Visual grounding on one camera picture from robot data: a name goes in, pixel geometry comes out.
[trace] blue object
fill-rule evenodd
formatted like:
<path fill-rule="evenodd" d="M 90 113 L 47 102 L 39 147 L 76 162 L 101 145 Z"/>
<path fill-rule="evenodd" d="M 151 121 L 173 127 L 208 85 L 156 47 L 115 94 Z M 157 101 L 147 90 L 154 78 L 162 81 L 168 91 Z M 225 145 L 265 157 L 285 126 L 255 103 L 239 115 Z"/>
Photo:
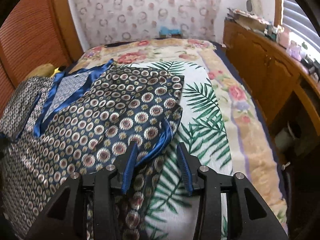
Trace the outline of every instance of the blue object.
<path fill-rule="evenodd" d="M 143 162 L 149 161 L 149 160 L 159 156 L 161 154 L 161 152 L 172 141 L 172 132 L 171 132 L 171 128 L 170 128 L 170 125 L 168 124 L 167 120 L 165 120 L 165 119 L 162 120 L 162 127 L 164 127 L 164 131 L 161 133 L 159 141 L 156 143 L 154 148 L 136 164 L 136 167 L 139 166 Z"/>
<path fill-rule="evenodd" d="M 84 95 L 85 92 L 87 92 L 87 90 L 90 89 L 91 84 L 101 76 L 101 74 L 103 72 L 105 72 L 110 65 L 113 63 L 113 59 L 109 60 L 108 63 L 102 65 L 102 66 L 97 66 L 91 69 L 80 69 L 77 72 L 74 72 L 74 74 L 79 74 L 79 73 L 84 73 L 87 71 L 92 71 L 91 74 L 88 76 L 87 81 L 84 83 L 84 85 L 82 87 L 80 87 L 76 92 L 74 92 L 67 100 L 65 100 L 60 106 L 58 106 L 56 109 L 54 109 L 52 111 L 52 113 L 47 117 L 47 119 L 42 122 L 42 120 L 45 117 L 46 112 L 49 110 L 49 107 L 54 99 L 55 93 L 57 92 L 57 88 L 62 80 L 62 78 L 64 77 L 65 73 L 64 72 L 60 72 L 57 73 L 54 77 L 54 85 L 52 87 L 52 89 L 49 92 L 48 95 L 48 100 L 44 103 L 44 107 L 42 109 L 41 115 L 39 116 L 39 118 L 36 121 L 35 127 L 34 127 L 34 136 L 35 137 L 40 137 L 41 134 L 43 134 L 45 132 L 45 130 L 47 129 L 49 123 L 52 121 L 54 115 L 56 113 L 58 113 L 60 110 L 62 110 L 63 108 L 71 105 L 73 102 L 75 102 L 76 100 L 78 100 L 80 97 L 82 97 Z"/>
<path fill-rule="evenodd" d="M 192 174 L 189 169 L 187 160 L 185 156 L 183 155 L 182 149 L 180 144 L 177 145 L 177 161 L 178 161 L 178 166 L 181 171 L 181 176 L 182 176 L 182 181 L 184 184 L 184 187 L 186 191 L 189 193 L 189 195 L 192 195 L 193 192 L 193 186 L 192 186 Z"/>
<path fill-rule="evenodd" d="M 178 29 L 170 30 L 167 27 L 161 26 L 159 34 L 160 35 L 168 35 L 168 34 L 178 35 L 178 34 L 181 34 L 181 31 Z"/>
<path fill-rule="evenodd" d="M 138 146 L 137 146 L 137 143 L 135 143 L 123 173 L 123 182 L 122 182 L 122 188 L 121 188 L 122 194 L 126 194 L 128 189 L 130 188 L 131 180 L 133 177 L 134 166 L 137 160 L 137 154 L 138 154 Z"/>
<path fill-rule="evenodd" d="M 31 115 L 31 113 L 33 112 L 33 110 L 35 109 L 36 105 L 38 104 L 40 98 L 41 98 L 41 93 L 37 94 L 37 96 L 36 96 L 36 98 L 35 98 L 35 101 L 33 102 L 32 106 L 31 106 L 31 109 L 30 109 L 30 111 L 29 111 L 28 117 L 25 119 L 24 124 L 23 124 L 23 126 L 22 126 L 22 129 L 21 129 L 21 131 L 17 134 L 17 137 L 15 138 L 15 141 L 20 138 L 20 136 L 21 136 L 21 134 L 22 134 L 22 132 L 23 132 L 23 130 L 24 130 L 24 128 L 25 128 L 28 120 L 29 120 L 30 115 Z"/>

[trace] bedspread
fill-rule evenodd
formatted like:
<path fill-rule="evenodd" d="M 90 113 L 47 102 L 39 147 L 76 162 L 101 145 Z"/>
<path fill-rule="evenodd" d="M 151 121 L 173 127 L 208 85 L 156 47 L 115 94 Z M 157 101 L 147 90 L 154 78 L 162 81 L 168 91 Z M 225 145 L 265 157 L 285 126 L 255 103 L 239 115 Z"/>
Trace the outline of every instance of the bedspread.
<path fill-rule="evenodd" d="M 214 50 L 208 41 L 182 39 L 138 41 L 114 48 L 100 46 L 84 53 L 72 71 L 102 65 L 111 58 L 119 64 L 187 61 L 203 66 L 222 113 L 232 158 L 230 173 L 244 173 L 285 227 L 286 201 L 279 190 L 276 162 L 251 96 Z M 188 95 L 188 89 L 184 86 L 182 97 Z"/>

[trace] patterned wallpaper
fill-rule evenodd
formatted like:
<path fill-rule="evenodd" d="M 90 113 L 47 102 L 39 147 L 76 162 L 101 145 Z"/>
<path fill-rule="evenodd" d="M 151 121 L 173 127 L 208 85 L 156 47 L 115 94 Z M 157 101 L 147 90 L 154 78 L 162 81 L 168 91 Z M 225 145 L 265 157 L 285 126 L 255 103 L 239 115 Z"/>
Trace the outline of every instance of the patterned wallpaper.
<path fill-rule="evenodd" d="M 162 26 L 184 38 L 215 40 L 221 0 L 74 0 L 91 47 L 159 37 Z"/>

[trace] silver bolt head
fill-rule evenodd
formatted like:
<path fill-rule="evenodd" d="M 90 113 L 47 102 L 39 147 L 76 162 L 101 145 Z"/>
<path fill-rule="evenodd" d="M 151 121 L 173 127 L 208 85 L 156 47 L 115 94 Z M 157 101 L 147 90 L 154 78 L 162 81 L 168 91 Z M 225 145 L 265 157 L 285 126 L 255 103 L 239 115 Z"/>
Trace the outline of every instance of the silver bolt head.
<path fill-rule="evenodd" d="M 237 179 L 244 179 L 244 174 L 241 172 L 237 172 L 236 177 L 237 177 Z"/>
<path fill-rule="evenodd" d="M 71 173 L 70 177 L 71 177 L 72 179 L 76 179 L 76 178 L 79 177 L 79 173 L 73 172 L 73 173 Z"/>
<path fill-rule="evenodd" d="M 206 172 L 206 171 L 209 170 L 209 167 L 206 166 L 206 165 L 202 165 L 202 166 L 200 166 L 200 170 L 203 171 L 203 172 Z"/>
<path fill-rule="evenodd" d="M 114 166 L 113 164 L 109 164 L 106 166 L 107 171 L 113 171 L 115 168 L 116 168 L 116 166 Z"/>

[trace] wooden dresser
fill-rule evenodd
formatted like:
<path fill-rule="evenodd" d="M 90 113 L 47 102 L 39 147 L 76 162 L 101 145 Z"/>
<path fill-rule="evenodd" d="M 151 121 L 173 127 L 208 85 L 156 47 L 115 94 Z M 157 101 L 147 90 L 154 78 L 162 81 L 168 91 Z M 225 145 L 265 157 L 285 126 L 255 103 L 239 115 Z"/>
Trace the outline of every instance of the wooden dresser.
<path fill-rule="evenodd" d="M 261 108 L 271 135 L 294 119 L 302 107 L 320 135 L 320 86 L 300 62 L 277 43 L 227 20 L 223 42 L 227 57 Z"/>

